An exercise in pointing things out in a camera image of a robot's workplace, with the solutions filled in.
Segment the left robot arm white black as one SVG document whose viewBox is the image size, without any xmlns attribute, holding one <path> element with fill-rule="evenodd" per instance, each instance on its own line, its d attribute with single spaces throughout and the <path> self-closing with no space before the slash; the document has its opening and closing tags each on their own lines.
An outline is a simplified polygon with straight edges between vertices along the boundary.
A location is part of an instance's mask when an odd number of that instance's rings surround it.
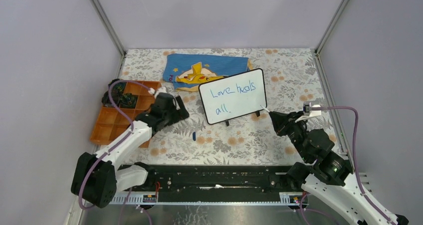
<svg viewBox="0 0 423 225">
<path fill-rule="evenodd" d="M 120 169 L 124 160 L 160 130 L 189 117 L 181 96 L 159 92 L 148 112 L 138 114 L 129 127 L 104 149 L 83 153 L 77 160 L 71 192 L 81 209 L 104 208 L 116 192 L 134 186 L 147 191 L 155 178 L 141 165 Z"/>
</svg>

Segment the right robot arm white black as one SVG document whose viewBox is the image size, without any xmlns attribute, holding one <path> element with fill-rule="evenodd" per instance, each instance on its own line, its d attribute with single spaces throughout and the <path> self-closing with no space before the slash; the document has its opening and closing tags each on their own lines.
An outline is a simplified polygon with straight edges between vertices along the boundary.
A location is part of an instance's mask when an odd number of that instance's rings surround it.
<svg viewBox="0 0 423 225">
<path fill-rule="evenodd" d="M 286 136 L 302 158 L 287 172 L 290 190 L 302 189 L 337 211 L 351 225 L 407 225 L 409 220 L 392 213 L 375 200 L 358 181 L 351 162 L 332 148 L 334 142 L 324 129 L 307 129 L 302 111 L 270 111 L 275 133 Z"/>
</svg>

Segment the black framed whiteboard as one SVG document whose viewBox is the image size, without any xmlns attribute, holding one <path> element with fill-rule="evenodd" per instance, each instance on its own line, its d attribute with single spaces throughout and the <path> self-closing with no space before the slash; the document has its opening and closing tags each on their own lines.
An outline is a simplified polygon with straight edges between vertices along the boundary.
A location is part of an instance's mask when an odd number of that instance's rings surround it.
<svg viewBox="0 0 423 225">
<path fill-rule="evenodd" d="M 199 85 L 206 121 L 213 125 L 267 107 L 264 72 L 257 68 Z"/>
</svg>

